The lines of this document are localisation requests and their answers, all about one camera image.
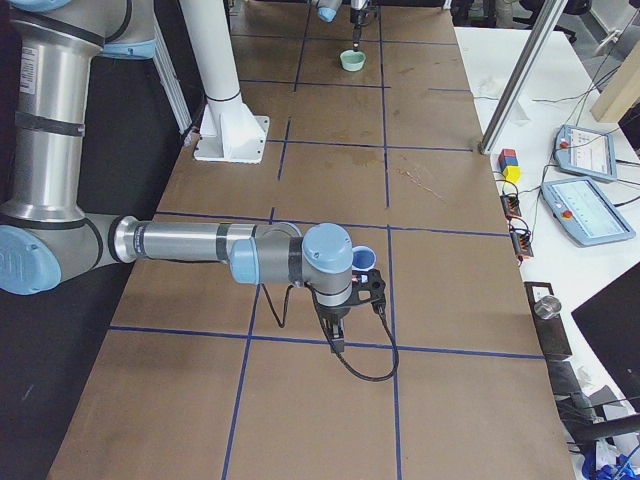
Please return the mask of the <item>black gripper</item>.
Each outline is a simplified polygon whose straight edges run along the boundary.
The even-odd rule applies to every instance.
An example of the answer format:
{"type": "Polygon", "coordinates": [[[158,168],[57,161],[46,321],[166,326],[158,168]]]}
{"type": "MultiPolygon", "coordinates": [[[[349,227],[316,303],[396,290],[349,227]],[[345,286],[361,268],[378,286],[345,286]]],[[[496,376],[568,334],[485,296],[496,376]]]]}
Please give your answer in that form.
{"type": "Polygon", "coordinates": [[[350,8],[350,22],[353,25],[352,44],[353,50],[358,51],[360,48],[361,28],[366,25],[366,19],[371,11],[369,6],[361,9],[355,7],[350,8]]]}
{"type": "Polygon", "coordinates": [[[339,293],[321,293],[313,289],[314,308],[321,326],[327,328],[335,354],[344,352],[343,318],[354,307],[370,305],[383,323],[386,323],[386,283],[381,272],[353,270],[349,285],[339,293]]]}

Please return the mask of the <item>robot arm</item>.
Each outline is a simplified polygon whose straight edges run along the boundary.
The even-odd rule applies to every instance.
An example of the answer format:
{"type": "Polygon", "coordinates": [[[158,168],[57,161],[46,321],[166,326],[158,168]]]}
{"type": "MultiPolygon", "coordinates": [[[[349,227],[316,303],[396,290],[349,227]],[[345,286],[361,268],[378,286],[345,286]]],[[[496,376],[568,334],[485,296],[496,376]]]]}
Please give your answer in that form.
{"type": "Polygon", "coordinates": [[[228,265],[251,285],[309,287],[333,347],[343,317],[372,292],[384,312],[384,284],[374,253],[347,232],[321,224],[307,233],[290,223],[240,225],[234,217],[177,214],[151,219],[169,168],[118,160],[91,185],[80,164],[90,69],[107,59],[149,62],[154,56],[150,1],[12,1],[10,22],[22,42],[13,187],[1,206],[1,361],[86,353],[106,327],[115,291],[86,277],[109,266],[146,261],[228,265]]]}
{"type": "MultiPolygon", "coordinates": [[[[326,23],[331,23],[343,1],[340,0],[311,0],[309,4],[316,9],[317,16],[326,23]]],[[[352,30],[352,50],[358,52],[361,44],[362,29],[365,27],[370,15],[374,18],[378,16],[379,7],[374,1],[351,0],[350,1],[350,23],[352,30]]]]}

